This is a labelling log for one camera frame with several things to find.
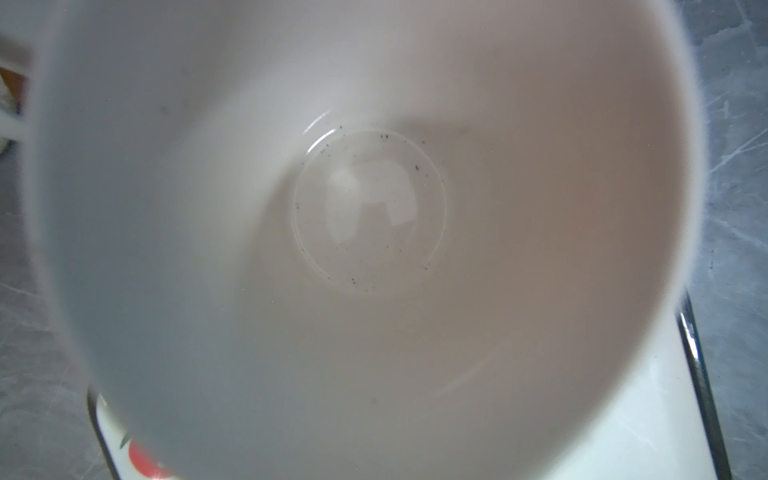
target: cup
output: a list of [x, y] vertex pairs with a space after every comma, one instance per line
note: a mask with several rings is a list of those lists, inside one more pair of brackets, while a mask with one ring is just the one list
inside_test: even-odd
[[31, 251], [190, 478], [526, 478], [683, 286], [698, 91], [668, 2], [63, 2]]

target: gray marble surface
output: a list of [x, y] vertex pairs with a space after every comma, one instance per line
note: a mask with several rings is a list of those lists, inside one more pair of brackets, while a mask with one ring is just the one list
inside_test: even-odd
[[[707, 217], [690, 282], [733, 477], [768, 478], [768, 1], [677, 0], [707, 103]], [[0, 159], [0, 478], [107, 479], [86, 382], [46, 323]]]

